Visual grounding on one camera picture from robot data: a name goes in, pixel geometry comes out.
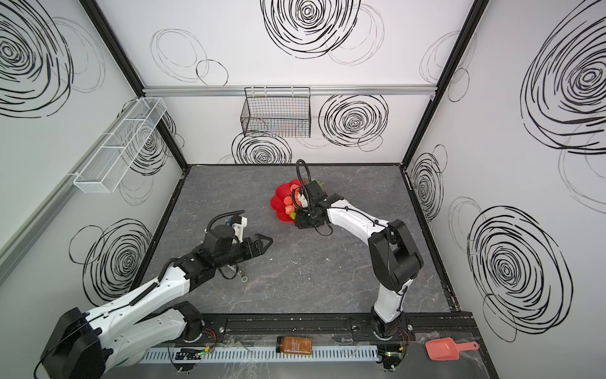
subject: gray floor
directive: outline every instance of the gray floor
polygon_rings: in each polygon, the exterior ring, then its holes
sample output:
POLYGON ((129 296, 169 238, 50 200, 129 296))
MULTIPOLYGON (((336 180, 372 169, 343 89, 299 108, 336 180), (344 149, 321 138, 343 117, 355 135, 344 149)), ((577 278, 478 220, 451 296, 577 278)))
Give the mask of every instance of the gray floor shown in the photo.
MULTIPOLYGON (((407 224, 425 260, 409 289, 407 312, 448 312, 435 267, 396 166, 312 166, 312 178, 327 193, 338 193, 378 218, 407 224)), ((335 227, 331 236, 299 230, 278 221, 270 200, 278 185, 296 178, 294 167, 196 166, 185 180, 144 281, 158 274, 171 257, 191 251, 204 238, 210 218, 245 209, 245 236, 261 233, 274 239, 268 252, 245 263, 247 283, 225 280, 218 273, 187 300, 206 313, 369 312, 379 283, 368 247, 335 227)))

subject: white cable tray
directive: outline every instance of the white cable tray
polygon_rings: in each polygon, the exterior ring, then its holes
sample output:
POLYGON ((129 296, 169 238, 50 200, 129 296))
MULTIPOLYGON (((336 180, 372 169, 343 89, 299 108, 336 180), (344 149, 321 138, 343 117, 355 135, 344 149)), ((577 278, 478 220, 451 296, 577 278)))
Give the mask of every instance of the white cable tray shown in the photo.
MULTIPOLYGON (((269 362, 377 362, 377 347, 364 346, 312 346, 311 355, 277 354, 273 346, 217 347, 201 359, 180 360, 181 348, 170 349, 174 363, 269 363, 269 362)), ((170 363, 166 347, 151 347, 139 363, 170 363)))
POLYGON ((112 193, 166 112, 161 98, 139 98, 74 179, 84 193, 112 193))

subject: white mesh shelf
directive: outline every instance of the white mesh shelf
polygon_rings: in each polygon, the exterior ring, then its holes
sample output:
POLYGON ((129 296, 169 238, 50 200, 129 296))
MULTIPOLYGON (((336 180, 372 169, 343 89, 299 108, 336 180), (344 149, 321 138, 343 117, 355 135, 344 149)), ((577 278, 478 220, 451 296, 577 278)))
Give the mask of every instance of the white mesh shelf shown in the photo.
POLYGON ((112 193, 166 112, 161 98, 140 98, 74 179, 84 193, 112 193))

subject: black wire basket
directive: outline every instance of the black wire basket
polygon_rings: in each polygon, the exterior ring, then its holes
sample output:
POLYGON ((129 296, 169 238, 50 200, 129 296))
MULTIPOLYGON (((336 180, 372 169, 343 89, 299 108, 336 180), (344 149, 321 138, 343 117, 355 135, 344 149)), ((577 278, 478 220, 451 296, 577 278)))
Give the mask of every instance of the black wire basket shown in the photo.
POLYGON ((249 87, 240 115, 244 135, 267 132, 280 137, 311 135, 308 87, 249 87))

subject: plastic scoop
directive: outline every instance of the plastic scoop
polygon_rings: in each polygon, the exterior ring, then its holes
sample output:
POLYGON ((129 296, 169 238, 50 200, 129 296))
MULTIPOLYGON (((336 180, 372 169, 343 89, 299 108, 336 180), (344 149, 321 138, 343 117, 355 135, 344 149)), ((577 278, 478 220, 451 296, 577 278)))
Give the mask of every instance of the plastic scoop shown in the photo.
POLYGON ((459 359, 460 351, 478 350, 477 342, 466 342, 456 344, 452 338, 440 338, 439 340, 427 341, 425 348, 429 358, 434 361, 453 361, 459 359))

